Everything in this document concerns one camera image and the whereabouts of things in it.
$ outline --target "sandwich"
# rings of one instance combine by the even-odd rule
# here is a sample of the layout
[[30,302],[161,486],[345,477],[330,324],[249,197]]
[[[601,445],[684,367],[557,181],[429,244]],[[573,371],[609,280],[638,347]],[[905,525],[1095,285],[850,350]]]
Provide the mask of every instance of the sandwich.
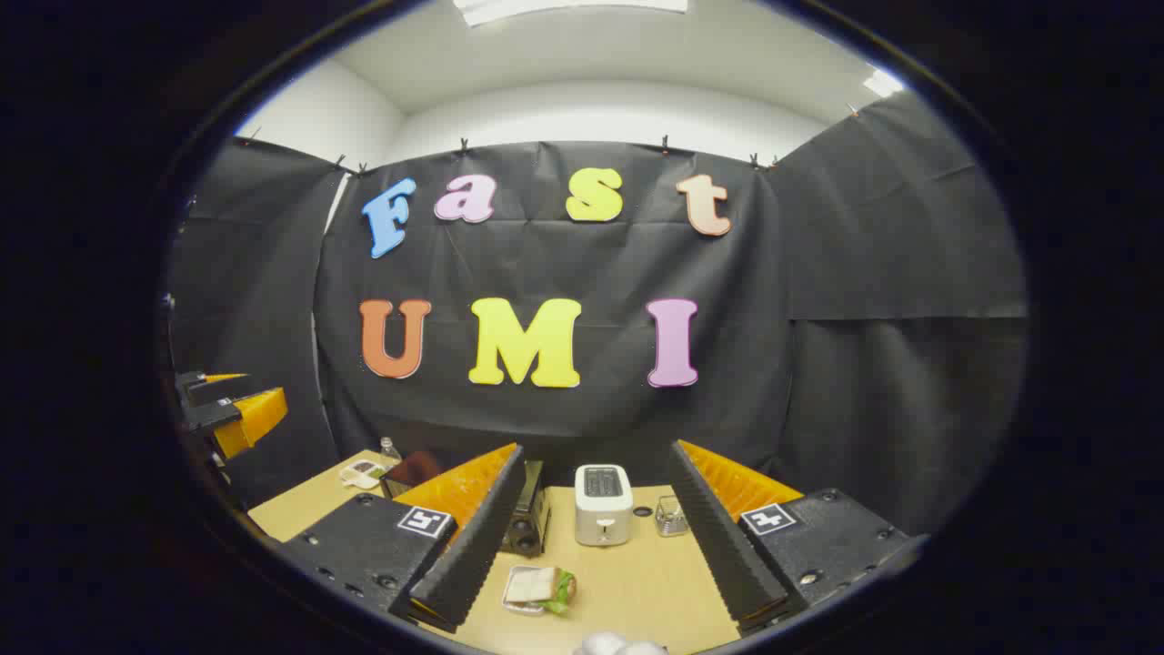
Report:
[[545,607],[554,614],[562,614],[576,591],[577,582],[569,571],[556,567],[531,569],[510,577],[505,603]]

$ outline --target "clear cup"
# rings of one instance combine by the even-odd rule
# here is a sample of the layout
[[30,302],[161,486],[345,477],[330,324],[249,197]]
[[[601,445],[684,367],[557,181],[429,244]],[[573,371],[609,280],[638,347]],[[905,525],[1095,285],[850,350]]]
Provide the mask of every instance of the clear cup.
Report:
[[674,496],[665,496],[659,499],[655,507],[655,529],[661,537],[673,537],[687,532],[687,517],[683,508],[679,506],[679,499]]

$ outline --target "yellow foam pad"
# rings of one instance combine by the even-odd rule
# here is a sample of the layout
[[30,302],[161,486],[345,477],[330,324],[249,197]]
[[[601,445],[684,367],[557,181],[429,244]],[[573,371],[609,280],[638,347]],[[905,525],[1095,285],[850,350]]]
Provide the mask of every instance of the yellow foam pad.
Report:
[[227,460],[254,448],[258,440],[274,430],[288,415],[288,399],[283,394],[283,387],[236,400],[233,405],[242,414],[242,419],[214,429],[214,439]]
[[220,380],[229,380],[230,378],[242,378],[246,373],[222,373],[220,376],[207,376],[206,384],[218,383]]
[[722,455],[682,440],[679,444],[683,447],[687,457],[698,469],[724,510],[731,514],[732,521],[739,521],[739,515],[744,512],[773,503],[788,503],[804,496]]
[[456,519],[456,532],[448,541],[452,544],[477,513],[485,496],[489,494],[489,490],[497,482],[502,468],[505,467],[516,449],[516,443],[503,446],[460,467],[449,469],[392,500],[452,514]]

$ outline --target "foam letter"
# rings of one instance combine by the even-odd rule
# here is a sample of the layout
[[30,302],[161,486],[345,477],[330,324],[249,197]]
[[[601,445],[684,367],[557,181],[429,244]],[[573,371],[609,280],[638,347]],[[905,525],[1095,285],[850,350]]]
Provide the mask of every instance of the foam letter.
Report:
[[382,256],[404,240],[404,228],[396,223],[403,225],[409,220],[409,200],[397,195],[411,195],[416,190],[417,183],[411,177],[405,177],[364,205],[363,213],[371,223],[372,258]]
[[716,200],[726,200],[728,190],[712,186],[710,175],[688,177],[675,185],[687,195],[687,220],[701,234],[721,236],[731,229],[731,221],[716,215]]
[[623,177],[612,168],[583,168],[570,176],[566,213],[574,220],[613,220],[623,211]]
[[652,387],[689,387],[700,379],[690,358],[690,322],[696,311],[698,306],[684,298],[647,302],[647,313],[655,316],[655,368],[647,376]]
[[463,218],[466,222],[481,222],[494,215],[494,192],[497,191],[497,181],[492,177],[462,175],[448,183],[448,190],[453,192],[441,195],[433,206],[436,218],[443,220]]
[[514,385],[538,357],[538,369],[530,377],[539,387],[569,389],[581,382],[574,371],[574,319],[582,313],[577,300],[552,298],[538,307],[530,329],[521,332],[513,307],[505,298],[481,298],[473,302],[477,314],[477,366],[469,380],[478,385],[501,385],[505,375],[497,368],[502,356]]
[[420,356],[425,340],[425,315],[432,311],[428,300],[404,300],[400,313],[404,314],[404,353],[400,357],[389,357],[384,351],[384,330],[388,314],[392,313],[392,302],[388,300],[364,300],[360,302],[360,314],[363,315],[363,357],[364,364],[381,378],[404,379],[420,369]]

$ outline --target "orange letter u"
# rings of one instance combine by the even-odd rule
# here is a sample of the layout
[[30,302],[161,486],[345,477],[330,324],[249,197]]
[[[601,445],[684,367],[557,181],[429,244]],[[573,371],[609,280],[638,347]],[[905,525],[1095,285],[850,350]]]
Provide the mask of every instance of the orange letter u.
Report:
[[404,314],[404,353],[400,357],[390,357],[384,351],[384,332],[388,315],[392,313],[392,302],[388,300],[364,300],[360,302],[360,314],[363,315],[363,357],[364,364],[381,378],[403,379],[420,369],[420,355],[424,347],[425,315],[432,311],[428,300],[404,300],[400,313]]

